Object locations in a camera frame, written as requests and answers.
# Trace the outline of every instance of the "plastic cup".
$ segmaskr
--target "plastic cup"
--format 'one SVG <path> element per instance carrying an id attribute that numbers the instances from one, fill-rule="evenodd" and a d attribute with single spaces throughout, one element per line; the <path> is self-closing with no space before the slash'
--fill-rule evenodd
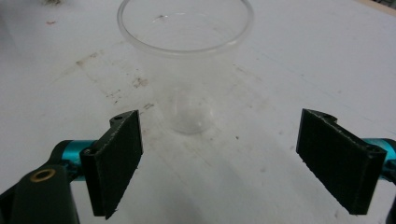
<path id="1" fill-rule="evenodd" d="M 217 89 L 252 21 L 246 0 L 122 2 L 120 31 L 136 49 L 172 129 L 199 133 L 211 126 Z"/>

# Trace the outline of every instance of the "cup rim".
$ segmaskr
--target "cup rim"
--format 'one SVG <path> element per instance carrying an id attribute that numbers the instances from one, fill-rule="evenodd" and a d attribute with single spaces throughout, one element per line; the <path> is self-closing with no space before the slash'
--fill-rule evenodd
<path id="1" fill-rule="evenodd" d="M 123 0 L 120 7 L 119 11 L 117 13 L 117 22 L 120 28 L 121 34 L 124 36 L 124 38 L 130 42 L 134 47 L 141 49 L 146 52 L 150 52 L 153 54 L 160 54 L 163 56 L 169 56 L 169 57 L 193 57 L 193 56 L 199 56 L 199 55 L 209 55 L 209 54 L 215 54 L 215 53 L 220 53 L 224 52 L 228 49 L 232 49 L 233 47 L 238 46 L 242 42 L 243 39 L 248 35 L 249 31 L 251 30 L 251 27 L 253 25 L 254 21 L 254 12 L 251 4 L 248 2 L 248 0 L 239 0 L 241 1 L 244 6 L 247 9 L 247 22 L 242 29 L 242 31 L 235 35 L 232 39 L 230 39 L 227 42 L 218 44 L 214 47 L 210 48 L 205 48 L 205 49 L 193 49 L 193 50 L 179 50 L 179 49 L 162 49 L 158 47 L 151 46 L 143 41 L 140 41 L 139 39 L 135 38 L 125 27 L 124 22 L 123 22 L 123 11 L 127 4 L 131 0 Z"/>

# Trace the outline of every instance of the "white table surface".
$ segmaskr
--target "white table surface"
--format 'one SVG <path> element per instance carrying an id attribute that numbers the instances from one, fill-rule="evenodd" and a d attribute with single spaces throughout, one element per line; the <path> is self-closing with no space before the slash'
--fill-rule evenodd
<path id="1" fill-rule="evenodd" d="M 229 113 L 185 136 L 163 126 L 149 80 L 136 85 L 147 77 L 120 35 L 120 0 L 0 0 L 0 191 L 58 142 L 97 139 L 139 109 L 145 154 L 119 210 L 93 217 L 85 183 L 72 183 L 81 223 L 385 223 L 392 184 L 378 181 L 369 214 L 350 216 L 295 146 L 302 108 L 396 139 L 396 17 L 354 0 L 251 4 Z"/>

